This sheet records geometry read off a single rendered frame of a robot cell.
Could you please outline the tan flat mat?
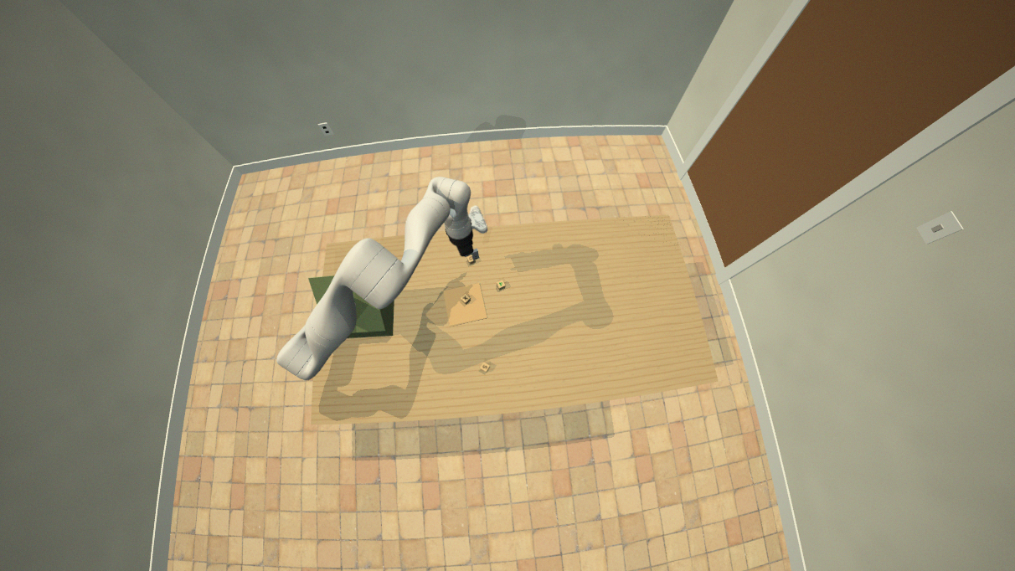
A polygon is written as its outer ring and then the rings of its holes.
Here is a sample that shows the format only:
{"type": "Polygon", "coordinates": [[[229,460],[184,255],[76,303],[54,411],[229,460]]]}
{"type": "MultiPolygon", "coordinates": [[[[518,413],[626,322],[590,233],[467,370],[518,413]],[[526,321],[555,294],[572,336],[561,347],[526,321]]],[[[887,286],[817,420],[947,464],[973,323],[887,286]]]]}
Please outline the tan flat mat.
{"type": "Polygon", "coordinates": [[[487,318],[487,309],[485,309],[481,296],[480,283],[442,290],[442,292],[444,292],[447,322],[449,322],[450,327],[459,325],[459,323],[485,320],[487,318]],[[461,301],[461,297],[465,294],[471,299],[467,304],[461,301]]]}

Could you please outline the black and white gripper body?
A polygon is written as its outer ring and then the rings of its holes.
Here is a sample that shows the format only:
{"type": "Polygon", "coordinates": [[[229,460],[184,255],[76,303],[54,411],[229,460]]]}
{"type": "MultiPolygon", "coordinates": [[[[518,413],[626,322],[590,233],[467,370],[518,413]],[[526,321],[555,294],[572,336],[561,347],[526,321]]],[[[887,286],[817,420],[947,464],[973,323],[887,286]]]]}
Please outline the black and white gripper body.
{"type": "Polygon", "coordinates": [[[463,227],[463,229],[448,229],[445,225],[447,237],[452,244],[459,249],[460,256],[466,256],[473,253],[472,248],[472,230],[475,229],[481,234],[487,232],[487,222],[481,214],[481,210],[477,206],[473,206],[470,209],[468,224],[463,227]],[[472,221],[472,222],[471,222],[472,221]],[[450,238],[451,237],[451,238],[450,238]]]}

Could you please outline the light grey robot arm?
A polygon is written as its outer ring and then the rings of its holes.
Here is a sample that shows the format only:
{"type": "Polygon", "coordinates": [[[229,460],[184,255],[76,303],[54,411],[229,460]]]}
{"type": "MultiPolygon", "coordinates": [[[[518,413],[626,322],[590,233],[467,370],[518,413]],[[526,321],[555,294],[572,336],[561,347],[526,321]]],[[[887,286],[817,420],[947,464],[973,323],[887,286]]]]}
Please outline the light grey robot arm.
{"type": "Polygon", "coordinates": [[[468,224],[470,197],[467,183],[431,179],[425,196],[406,219],[401,262],[373,239],[361,239],[348,251],[304,327],[278,354],[276,361],[281,368],[302,380],[314,378],[337,347],[353,334],[353,291],[377,309],[391,304],[409,282],[441,225],[463,229],[468,224]]]}

